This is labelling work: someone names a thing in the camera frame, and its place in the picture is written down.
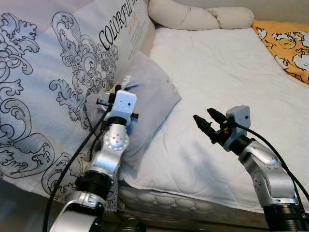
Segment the silver arm link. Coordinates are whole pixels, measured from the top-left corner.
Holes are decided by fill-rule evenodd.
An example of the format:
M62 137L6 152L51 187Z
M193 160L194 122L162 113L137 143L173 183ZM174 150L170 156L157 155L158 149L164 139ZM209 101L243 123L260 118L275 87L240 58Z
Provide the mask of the silver arm link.
M111 124L103 136L102 149L95 151L94 159L88 170L109 175L111 178L117 172L123 151L129 145L126 126Z
M270 149L254 141L243 150L239 161L250 174L262 207L296 203L293 181Z

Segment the white fabric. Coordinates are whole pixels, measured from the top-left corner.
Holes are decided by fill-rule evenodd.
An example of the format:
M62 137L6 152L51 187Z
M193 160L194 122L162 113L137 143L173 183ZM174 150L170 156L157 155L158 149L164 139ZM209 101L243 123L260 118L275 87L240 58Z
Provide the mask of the white fabric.
M91 129L87 98L113 86L138 51L148 23L143 1L5 1L0 10L0 178L48 197ZM70 167L58 201L67 199L89 165L90 146ZM115 206L117 197L110 197L107 206Z
M125 76L119 78L115 85L121 85L122 89L137 96L134 112L139 114L139 118L131 120L127 127L130 143L122 154L122 161L138 170L145 147L181 97L166 73L142 52L136 54ZM102 96L100 92L92 94L88 98L91 101L86 103L92 126L104 113L102 106L96 104Z
M309 88L282 70L252 28L159 28L150 57L182 100L155 134L140 169L122 167L129 185L262 212L238 157L213 145L193 120L197 114L213 121L208 108L225 113L244 104L251 109L251 129L277 148L309 190Z
M217 29L214 16L202 8L181 5L172 0L150 0L148 14L155 22L173 29Z
M208 8L207 11L217 19L223 29L248 28L254 20L252 11L245 7Z
M153 190L136 189L119 184L119 202L123 202L125 213L139 220L149 217L162 220L172 216L191 222L216 222L230 225L268 228L263 214L234 209L212 202Z

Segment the pillow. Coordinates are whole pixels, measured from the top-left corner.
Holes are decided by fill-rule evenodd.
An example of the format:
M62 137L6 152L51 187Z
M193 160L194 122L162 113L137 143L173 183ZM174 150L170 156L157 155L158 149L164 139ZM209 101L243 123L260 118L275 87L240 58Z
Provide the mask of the pillow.
M202 8L181 5L172 0L150 0L148 14L155 22L172 29L218 29L214 16Z
M252 27L283 70L309 85L309 25L255 20Z
M136 54L118 84L137 95L134 112L139 118L133 119L127 128L130 144L122 156L123 161L137 170L146 145L181 97L165 72L142 52ZM87 98L86 110L92 126L104 112L100 105L96 105L97 98L102 97L103 93L99 93Z
M207 11L216 17L223 29L249 28L254 20L252 11L245 7L208 8Z
M248 28L254 19L252 11L244 7L203 9L173 0L150 0L148 14L164 27L184 30Z
M154 39L155 39L155 25L151 20L149 20L147 34L145 35L145 38L140 46L140 51L143 54L147 56L150 55L150 51L153 47Z

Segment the floor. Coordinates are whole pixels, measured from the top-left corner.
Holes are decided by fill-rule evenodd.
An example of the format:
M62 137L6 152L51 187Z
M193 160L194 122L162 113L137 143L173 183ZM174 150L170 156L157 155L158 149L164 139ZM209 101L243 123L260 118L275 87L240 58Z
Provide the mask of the floor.
M41 232L42 220L47 199L29 193L0 180L0 231L1 232ZM62 205L54 203L50 220L54 221ZM109 217L111 230L119 221L116 217ZM183 232L158 227L147 227L147 232Z

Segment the robotic arm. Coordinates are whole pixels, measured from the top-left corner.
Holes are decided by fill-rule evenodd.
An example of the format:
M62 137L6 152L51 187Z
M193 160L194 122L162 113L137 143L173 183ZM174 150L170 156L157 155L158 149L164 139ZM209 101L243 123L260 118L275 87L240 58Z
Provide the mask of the robotic arm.
M77 178L77 190L70 196L50 232L99 232L102 229L102 215L105 201L112 186L123 151L129 144L126 127L134 114L136 95L120 90L109 95L109 101L98 100L98 104L112 105L104 118L106 132L100 146L94 151L94 158L84 176ZM129 221L134 226L135 220Z
M299 207L293 180L276 154L236 127L236 123L246 128L250 126L249 107L236 106L228 110L226 116L215 109L208 109L208 113L220 124L220 130L215 131L211 123L194 115L197 126L213 144L219 143L224 150L233 151L239 157L252 178L270 231L309 231L308 214Z

